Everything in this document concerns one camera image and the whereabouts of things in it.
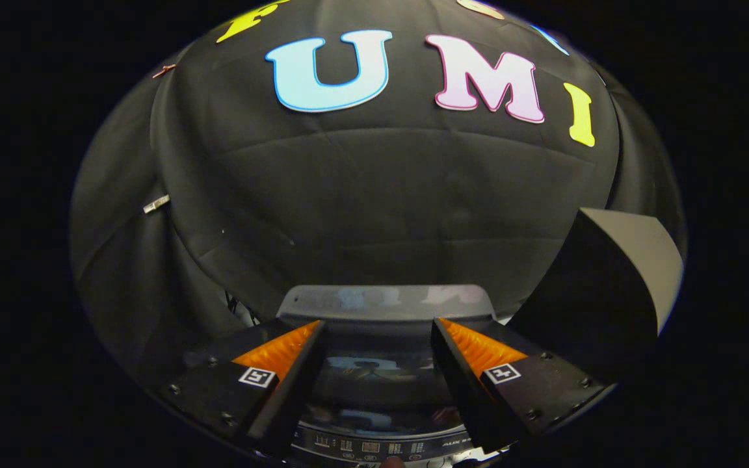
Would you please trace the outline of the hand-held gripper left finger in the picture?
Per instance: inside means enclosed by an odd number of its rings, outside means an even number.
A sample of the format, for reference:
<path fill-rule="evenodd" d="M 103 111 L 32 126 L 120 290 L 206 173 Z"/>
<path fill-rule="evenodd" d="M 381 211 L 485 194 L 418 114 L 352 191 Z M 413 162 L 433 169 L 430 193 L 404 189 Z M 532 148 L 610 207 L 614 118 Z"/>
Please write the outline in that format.
<path fill-rule="evenodd" d="M 272 320 L 185 356 L 157 397 L 229 447 L 282 459 L 325 361 L 324 320 Z"/>

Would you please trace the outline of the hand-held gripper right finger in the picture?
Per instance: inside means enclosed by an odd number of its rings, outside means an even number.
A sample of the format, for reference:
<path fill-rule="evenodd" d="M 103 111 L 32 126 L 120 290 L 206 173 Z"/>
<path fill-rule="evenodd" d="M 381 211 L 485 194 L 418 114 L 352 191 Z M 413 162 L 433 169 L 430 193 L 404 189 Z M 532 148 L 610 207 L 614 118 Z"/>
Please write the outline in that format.
<path fill-rule="evenodd" d="M 430 344 L 472 444 L 485 451 L 555 432 L 606 390 L 600 379 L 495 320 L 434 318 Z"/>

